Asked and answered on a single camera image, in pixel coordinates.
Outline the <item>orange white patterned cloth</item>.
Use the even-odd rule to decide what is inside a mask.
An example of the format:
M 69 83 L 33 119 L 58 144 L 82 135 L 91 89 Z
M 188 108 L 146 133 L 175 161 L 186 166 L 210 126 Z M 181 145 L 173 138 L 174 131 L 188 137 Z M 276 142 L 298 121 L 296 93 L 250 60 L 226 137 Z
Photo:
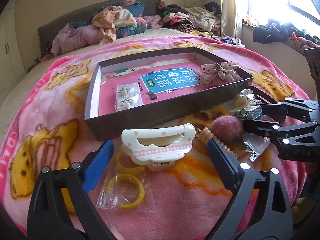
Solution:
M 116 32 L 119 28 L 136 25 L 137 22 L 127 9 L 111 5 L 95 15 L 92 24 L 99 28 L 100 44 L 107 44 L 116 40 Z

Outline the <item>pile of mixed clothes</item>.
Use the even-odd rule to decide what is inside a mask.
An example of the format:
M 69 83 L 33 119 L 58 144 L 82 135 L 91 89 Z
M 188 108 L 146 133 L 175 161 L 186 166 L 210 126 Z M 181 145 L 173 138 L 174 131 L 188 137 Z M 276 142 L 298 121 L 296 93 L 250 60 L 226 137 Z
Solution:
M 163 27 L 176 29 L 191 34 L 196 30 L 199 32 L 217 35 L 220 33 L 221 20 L 217 14 L 221 8 L 216 3 L 209 3 L 206 7 L 180 7 L 160 1 L 157 4 Z

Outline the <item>dark blue floral quilt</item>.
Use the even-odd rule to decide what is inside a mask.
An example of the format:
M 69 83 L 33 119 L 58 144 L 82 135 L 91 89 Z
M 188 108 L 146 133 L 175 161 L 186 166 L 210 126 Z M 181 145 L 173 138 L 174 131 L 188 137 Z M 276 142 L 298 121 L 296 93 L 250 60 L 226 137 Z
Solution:
M 126 0 L 103 7 L 91 18 L 91 24 L 99 28 L 98 39 L 107 43 L 116 39 L 116 32 L 120 28 L 137 26 L 137 17 L 142 16 L 144 5 L 139 1 Z

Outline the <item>pink fuzzy pompom clip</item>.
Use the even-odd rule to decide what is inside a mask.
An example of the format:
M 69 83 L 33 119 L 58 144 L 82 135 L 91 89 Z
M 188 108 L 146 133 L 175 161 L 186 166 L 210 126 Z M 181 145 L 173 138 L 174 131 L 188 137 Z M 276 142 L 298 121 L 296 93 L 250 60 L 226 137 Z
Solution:
M 235 116 L 223 115 L 213 121 L 211 131 L 223 142 L 231 144 L 242 136 L 242 121 Z

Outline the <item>floral laundry bag with clothes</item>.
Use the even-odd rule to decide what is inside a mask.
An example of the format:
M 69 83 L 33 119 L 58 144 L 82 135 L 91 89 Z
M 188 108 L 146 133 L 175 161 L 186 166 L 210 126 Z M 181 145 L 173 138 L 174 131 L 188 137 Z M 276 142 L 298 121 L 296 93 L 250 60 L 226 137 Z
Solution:
M 246 46 L 242 44 L 242 41 L 237 37 L 230 37 L 230 36 L 211 36 L 212 39 L 220 41 L 224 44 L 229 44 L 237 47 L 245 48 Z

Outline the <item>cream bow clip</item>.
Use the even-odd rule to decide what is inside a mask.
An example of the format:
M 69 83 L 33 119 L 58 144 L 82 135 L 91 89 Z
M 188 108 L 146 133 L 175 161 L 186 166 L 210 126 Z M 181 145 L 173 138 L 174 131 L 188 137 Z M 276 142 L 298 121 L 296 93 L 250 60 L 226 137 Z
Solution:
M 261 120 L 263 112 L 259 102 L 252 89 L 243 89 L 235 96 L 235 108 L 229 114 L 241 120 Z

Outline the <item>grey upholstered headboard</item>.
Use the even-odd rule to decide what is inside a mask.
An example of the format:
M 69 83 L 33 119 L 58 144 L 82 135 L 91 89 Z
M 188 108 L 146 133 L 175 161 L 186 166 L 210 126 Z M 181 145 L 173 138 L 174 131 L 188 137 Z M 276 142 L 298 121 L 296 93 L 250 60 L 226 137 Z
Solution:
M 48 53 L 48 44 L 53 41 L 56 35 L 67 23 L 70 22 L 85 22 L 91 23 L 93 15 L 102 11 L 109 5 L 120 4 L 127 0 L 108 0 L 100 3 L 88 5 L 86 7 L 74 10 L 65 15 L 62 15 L 55 20 L 39 27 L 37 34 L 39 37 L 39 48 L 41 55 L 44 56 Z M 160 0 L 135 0 L 144 5 L 143 16 L 157 15 L 157 3 Z

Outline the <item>pink knitted garment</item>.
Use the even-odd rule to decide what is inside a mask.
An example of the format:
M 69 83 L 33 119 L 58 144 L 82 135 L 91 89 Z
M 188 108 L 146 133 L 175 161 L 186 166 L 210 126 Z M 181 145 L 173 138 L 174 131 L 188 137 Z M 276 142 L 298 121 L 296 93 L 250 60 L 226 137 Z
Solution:
M 164 23 L 159 15 L 143 16 L 143 19 L 146 21 L 148 29 L 163 28 Z

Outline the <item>pink bundled quilt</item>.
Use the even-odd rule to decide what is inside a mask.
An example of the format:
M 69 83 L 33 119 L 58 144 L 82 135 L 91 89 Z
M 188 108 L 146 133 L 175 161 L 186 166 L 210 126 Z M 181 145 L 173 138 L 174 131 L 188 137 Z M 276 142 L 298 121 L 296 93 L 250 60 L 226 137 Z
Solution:
M 86 22 L 69 22 L 53 39 L 51 53 L 65 54 L 99 43 L 99 28 Z

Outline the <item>window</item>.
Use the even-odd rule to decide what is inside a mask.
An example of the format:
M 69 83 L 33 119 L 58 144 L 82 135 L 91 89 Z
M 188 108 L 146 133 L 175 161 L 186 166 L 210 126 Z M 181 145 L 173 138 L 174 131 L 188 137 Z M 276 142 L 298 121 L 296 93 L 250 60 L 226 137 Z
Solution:
M 252 20 L 266 24 L 268 20 L 292 23 L 310 33 L 319 32 L 318 0 L 240 0 L 241 12 Z

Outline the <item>pink cartoon fleece blanket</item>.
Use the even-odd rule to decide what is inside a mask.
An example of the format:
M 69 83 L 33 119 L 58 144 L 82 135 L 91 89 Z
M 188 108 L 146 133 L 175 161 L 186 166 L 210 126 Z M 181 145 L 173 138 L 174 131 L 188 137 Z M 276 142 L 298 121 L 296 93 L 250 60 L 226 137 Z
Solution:
M 161 48 L 200 48 L 227 61 L 236 61 L 253 75 L 253 84 L 274 100 L 307 99 L 308 95 L 273 62 L 248 49 L 206 37 L 186 35 Z M 84 121 L 70 120 L 48 131 L 41 129 L 17 142 L 1 144 L 1 204 L 20 232 L 27 231 L 27 216 L 36 178 L 43 166 L 67 168 L 100 147 Z M 162 172 L 146 172 L 147 209 L 99 210 L 104 222 L 126 239 L 203 239 L 231 198 L 204 145 Z

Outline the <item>dotted sheer bow hair clip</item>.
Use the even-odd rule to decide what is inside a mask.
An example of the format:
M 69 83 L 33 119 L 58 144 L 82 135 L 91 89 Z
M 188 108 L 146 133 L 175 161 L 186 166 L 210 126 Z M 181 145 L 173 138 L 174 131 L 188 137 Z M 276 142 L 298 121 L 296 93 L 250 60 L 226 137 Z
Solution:
M 239 66 L 234 61 L 202 64 L 200 66 L 200 84 L 215 85 L 240 81 L 242 77 L 235 71 Z

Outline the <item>cream built-in wardrobe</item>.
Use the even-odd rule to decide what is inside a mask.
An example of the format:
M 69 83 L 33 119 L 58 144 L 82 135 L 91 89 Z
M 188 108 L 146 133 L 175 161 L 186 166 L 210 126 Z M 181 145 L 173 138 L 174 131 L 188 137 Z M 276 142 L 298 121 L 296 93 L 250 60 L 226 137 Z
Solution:
M 4 9 L 1 13 L 1 105 L 25 77 L 15 28 L 15 9 Z

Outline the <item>cream curtain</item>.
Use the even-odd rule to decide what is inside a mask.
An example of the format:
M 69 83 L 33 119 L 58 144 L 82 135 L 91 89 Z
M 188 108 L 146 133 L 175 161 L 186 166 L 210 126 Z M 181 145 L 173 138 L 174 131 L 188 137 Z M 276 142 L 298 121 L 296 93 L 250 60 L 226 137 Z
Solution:
M 241 38 L 248 0 L 221 0 L 221 34 Z

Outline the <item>white pink hair claw clip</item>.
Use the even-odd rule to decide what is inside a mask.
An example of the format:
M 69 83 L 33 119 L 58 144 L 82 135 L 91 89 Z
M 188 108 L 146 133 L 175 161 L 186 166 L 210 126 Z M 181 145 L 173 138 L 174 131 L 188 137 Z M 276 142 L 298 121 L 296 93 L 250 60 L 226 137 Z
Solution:
M 195 127 L 190 124 L 152 129 L 125 129 L 122 149 L 139 166 L 163 171 L 192 150 Z

